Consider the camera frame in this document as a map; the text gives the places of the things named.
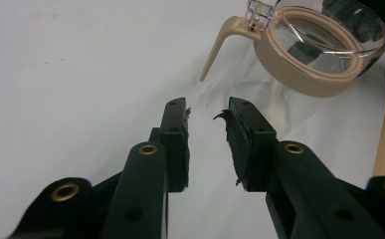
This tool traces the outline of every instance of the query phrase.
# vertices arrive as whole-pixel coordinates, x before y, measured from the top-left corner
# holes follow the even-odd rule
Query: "white table surface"
[[[121,171],[179,97],[192,108],[190,182],[169,195],[169,238],[277,238],[265,194],[235,186],[225,124],[212,120],[229,96],[254,102],[280,139],[364,187],[385,113],[385,54],[335,98],[283,88],[270,105],[261,92],[273,80],[252,42],[232,37],[199,83],[222,23],[245,9],[245,0],[0,0],[0,238],[51,182],[97,184]]]

